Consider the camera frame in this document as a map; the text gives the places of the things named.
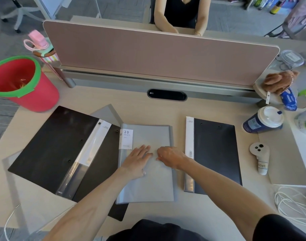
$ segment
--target black sleeve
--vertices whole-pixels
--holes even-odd
[[[306,241],[306,234],[280,215],[262,217],[253,233],[253,241]]]

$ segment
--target forearm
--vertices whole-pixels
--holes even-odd
[[[208,16],[199,18],[195,24],[195,33],[200,33],[201,36],[203,36],[205,30],[207,29],[207,21]]]
[[[115,199],[130,178],[120,168],[71,208],[44,241],[93,240]]]
[[[177,29],[167,21],[167,18],[160,12],[154,12],[155,25],[163,32],[178,33]]]
[[[210,199],[233,220],[246,240],[252,240],[260,218],[275,213],[246,188],[190,158],[183,164],[182,170],[189,174]]]

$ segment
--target blue snack package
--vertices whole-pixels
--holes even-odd
[[[286,110],[295,111],[297,109],[297,101],[290,87],[283,91],[280,97]]]

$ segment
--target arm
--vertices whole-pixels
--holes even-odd
[[[149,150],[150,146],[145,148],[144,145],[139,149],[135,148],[112,176],[85,196],[56,223],[44,241],[93,240],[124,186],[132,179],[144,175],[143,168],[153,155],[146,154]]]
[[[195,35],[203,36],[205,30],[207,29],[210,4],[211,0],[200,0],[199,2],[198,19],[195,24]]]
[[[167,0],[155,0],[154,8],[154,22],[155,25],[164,32],[179,33],[172,24],[167,21],[164,16],[165,6],[167,5]]]
[[[263,216],[276,214],[246,188],[200,165],[175,147],[159,148],[158,156],[158,160],[166,166],[189,174],[210,199],[232,219],[247,241],[252,241],[255,227]]]

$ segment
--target brown partition panel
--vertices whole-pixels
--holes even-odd
[[[47,20],[44,28],[64,66],[254,84],[277,46]]]

